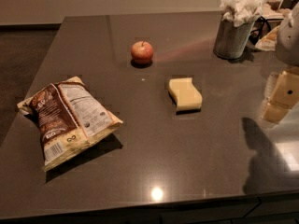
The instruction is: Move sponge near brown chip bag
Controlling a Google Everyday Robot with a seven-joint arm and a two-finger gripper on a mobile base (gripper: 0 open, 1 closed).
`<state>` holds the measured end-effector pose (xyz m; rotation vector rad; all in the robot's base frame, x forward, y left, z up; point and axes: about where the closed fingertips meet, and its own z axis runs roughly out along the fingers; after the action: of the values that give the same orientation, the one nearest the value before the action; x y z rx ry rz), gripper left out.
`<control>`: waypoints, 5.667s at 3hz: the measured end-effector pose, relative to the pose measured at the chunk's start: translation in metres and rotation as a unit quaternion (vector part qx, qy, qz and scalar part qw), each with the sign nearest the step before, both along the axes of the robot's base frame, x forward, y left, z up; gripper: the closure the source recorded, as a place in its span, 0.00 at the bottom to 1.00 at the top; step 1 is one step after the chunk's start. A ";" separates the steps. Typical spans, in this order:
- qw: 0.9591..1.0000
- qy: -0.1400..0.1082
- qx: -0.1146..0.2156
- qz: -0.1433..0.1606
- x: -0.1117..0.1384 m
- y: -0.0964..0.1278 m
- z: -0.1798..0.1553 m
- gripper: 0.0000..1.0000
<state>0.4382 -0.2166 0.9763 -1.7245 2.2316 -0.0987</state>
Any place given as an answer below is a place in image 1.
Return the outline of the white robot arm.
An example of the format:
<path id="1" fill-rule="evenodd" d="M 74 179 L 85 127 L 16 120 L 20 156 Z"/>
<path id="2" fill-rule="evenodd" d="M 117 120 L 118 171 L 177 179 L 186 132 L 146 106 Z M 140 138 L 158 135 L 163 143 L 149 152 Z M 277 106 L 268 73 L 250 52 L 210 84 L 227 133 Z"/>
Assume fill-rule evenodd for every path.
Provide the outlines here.
<path id="1" fill-rule="evenodd" d="M 280 123 L 299 102 L 299 4 L 278 28 L 276 55 L 288 68 L 269 76 L 262 118 Z"/>

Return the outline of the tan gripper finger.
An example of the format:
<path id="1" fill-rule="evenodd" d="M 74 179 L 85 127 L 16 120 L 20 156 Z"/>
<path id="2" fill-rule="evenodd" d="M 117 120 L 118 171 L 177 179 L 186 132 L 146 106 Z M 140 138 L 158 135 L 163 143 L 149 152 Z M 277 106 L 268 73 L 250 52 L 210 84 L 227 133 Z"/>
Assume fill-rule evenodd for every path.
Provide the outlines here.
<path id="1" fill-rule="evenodd" d="M 267 79 L 262 118 L 280 123 L 299 102 L 299 67 L 292 66 Z"/>

